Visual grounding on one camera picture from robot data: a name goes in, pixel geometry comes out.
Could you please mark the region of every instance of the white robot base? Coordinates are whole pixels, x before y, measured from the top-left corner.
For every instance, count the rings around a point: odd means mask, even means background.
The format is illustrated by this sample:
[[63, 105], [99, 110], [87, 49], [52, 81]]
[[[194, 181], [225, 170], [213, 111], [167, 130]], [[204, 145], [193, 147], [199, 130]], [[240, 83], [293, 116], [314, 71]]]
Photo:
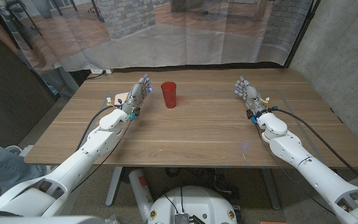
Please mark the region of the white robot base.
[[206, 187], [175, 188], [152, 205], [148, 224], [236, 224], [232, 205]]

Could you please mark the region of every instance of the gray floor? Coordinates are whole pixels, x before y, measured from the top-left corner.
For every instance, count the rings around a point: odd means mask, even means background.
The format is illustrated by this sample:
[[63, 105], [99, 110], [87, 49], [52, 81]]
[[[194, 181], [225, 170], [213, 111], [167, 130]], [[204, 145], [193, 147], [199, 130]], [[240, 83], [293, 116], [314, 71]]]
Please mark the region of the gray floor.
[[[35, 144], [65, 104], [66, 101], [58, 100], [23, 139], [19, 144], [20, 147]], [[112, 207], [104, 205], [113, 169], [111, 166], [101, 166], [84, 183], [72, 215], [95, 215], [105, 219], [114, 213], [123, 224], [141, 223], [140, 213], [130, 184], [122, 182], [115, 204]], [[304, 188], [305, 192], [323, 205], [328, 206], [296, 170], [286, 171]], [[179, 176], [173, 178], [165, 174], [164, 168], [146, 167], [144, 172], [154, 200], [157, 200], [164, 192], [181, 185], [203, 185], [213, 189], [212, 183], [203, 182], [187, 170], [181, 170]], [[240, 200], [233, 200], [231, 203], [241, 205], [242, 223], [258, 224], [262, 221], [304, 224], [338, 223], [335, 216], [309, 199], [279, 169], [273, 170], [280, 201], [283, 205], [283, 209], [278, 211], [273, 210], [270, 206], [269, 196], [258, 169], [224, 169], [222, 172], [226, 182], [239, 188]], [[358, 185], [358, 179], [347, 170], [340, 170], [339, 174], [346, 180]]]

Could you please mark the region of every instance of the white power strip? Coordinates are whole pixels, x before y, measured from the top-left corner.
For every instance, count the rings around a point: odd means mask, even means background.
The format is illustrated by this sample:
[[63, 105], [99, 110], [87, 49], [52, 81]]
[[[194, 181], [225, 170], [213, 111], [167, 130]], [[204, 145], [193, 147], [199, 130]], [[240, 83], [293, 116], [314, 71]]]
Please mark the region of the white power strip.
[[95, 75], [102, 74], [103, 71], [106, 71], [106, 74], [112, 74], [114, 69], [91, 69], [91, 73]]

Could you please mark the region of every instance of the transparent plastic curtain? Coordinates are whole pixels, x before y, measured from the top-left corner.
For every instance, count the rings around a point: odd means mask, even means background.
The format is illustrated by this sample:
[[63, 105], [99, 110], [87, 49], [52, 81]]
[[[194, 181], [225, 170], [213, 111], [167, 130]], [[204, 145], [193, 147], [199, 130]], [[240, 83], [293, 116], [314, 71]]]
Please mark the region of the transparent plastic curtain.
[[91, 68], [283, 65], [311, 0], [8, 0], [39, 73]]

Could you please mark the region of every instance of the white tube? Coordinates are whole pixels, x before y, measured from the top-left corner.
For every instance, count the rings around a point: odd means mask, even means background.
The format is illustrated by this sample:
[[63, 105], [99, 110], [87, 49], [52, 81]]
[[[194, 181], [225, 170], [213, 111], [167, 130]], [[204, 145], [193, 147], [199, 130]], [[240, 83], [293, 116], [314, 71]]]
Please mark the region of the white tube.
[[150, 215], [150, 209], [154, 201], [152, 195], [150, 194], [149, 186], [147, 185], [143, 171], [141, 169], [133, 170], [129, 174], [129, 181], [131, 182], [137, 207], [142, 215], [143, 223], [147, 223]]

